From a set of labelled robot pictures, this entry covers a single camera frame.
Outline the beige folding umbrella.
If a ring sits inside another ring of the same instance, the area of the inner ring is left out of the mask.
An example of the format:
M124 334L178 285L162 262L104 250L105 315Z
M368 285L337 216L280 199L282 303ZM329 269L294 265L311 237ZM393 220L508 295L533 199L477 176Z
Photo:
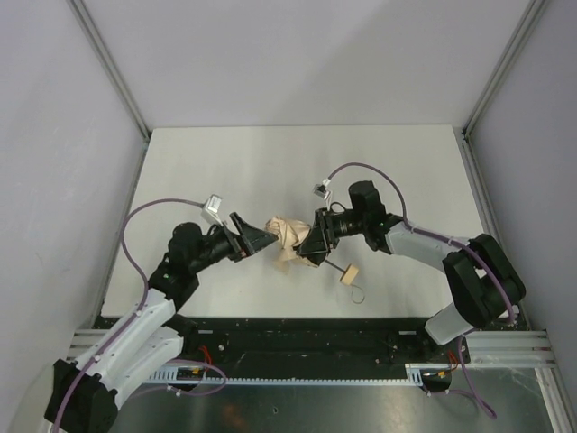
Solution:
M288 274L292 265L318 268L318 265L313 264L309 259L298 256L296 252L296 248L312 232L311 225L296 219L274 216L266 223L265 230L278 238L279 256L274 261L274 265L279 271ZM325 263L340 272L339 282L343 286L350 288L351 302L355 305L361 305L365 301L366 296L364 289L355 283L360 271L359 268L352 263L346 268L330 261Z

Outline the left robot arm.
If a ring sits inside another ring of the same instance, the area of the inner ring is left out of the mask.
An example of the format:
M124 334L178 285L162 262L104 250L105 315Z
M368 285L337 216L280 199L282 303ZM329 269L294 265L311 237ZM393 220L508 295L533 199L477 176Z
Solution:
M157 269L144 279L142 298L84 354L53 365L44 418L54 432L107 432L132 394L165 363L197 344L179 310L199 286L198 274L228 259L238 263L278 237L231 214L234 230L196 223L176 226Z

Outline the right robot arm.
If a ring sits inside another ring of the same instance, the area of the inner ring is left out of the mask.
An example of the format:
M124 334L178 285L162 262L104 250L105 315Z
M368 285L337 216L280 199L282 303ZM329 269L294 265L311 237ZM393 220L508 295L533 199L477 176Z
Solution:
M453 301L425 323L438 345L485 328L526 296L524 283L491 235L454 238L413 226L386 210L369 180L353 183L348 194L351 205L343 211L321 207L315 212L297 255L319 265L342 238L362 235L374 252L411 258L442 272Z

